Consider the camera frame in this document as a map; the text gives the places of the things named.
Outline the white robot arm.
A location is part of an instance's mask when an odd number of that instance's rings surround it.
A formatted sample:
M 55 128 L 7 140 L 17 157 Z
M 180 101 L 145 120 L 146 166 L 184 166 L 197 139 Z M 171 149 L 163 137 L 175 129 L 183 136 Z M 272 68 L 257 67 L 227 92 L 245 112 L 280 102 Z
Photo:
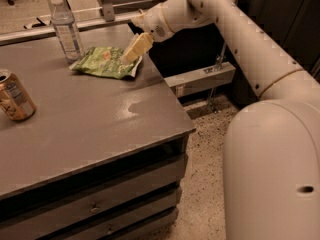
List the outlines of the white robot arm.
M 227 240 L 320 240 L 320 85 L 233 0 L 167 0 L 133 17 L 156 42 L 213 23 L 257 102 L 224 141 Z

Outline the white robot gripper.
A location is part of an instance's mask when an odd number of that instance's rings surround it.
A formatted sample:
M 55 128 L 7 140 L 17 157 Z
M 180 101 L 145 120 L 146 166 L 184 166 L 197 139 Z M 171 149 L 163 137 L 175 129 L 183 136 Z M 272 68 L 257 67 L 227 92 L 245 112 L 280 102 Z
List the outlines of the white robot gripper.
M 163 3 L 157 4 L 147 11 L 139 10 L 139 14 L 131 19 L 131 22 L 144 32 L 135 34 L 129 46 L 125 49 L 120 61 L 124 65 L 133 63 L 136 59 L 148 52 L 155 42 L 163 42 L 174 35 L 164 15 Z

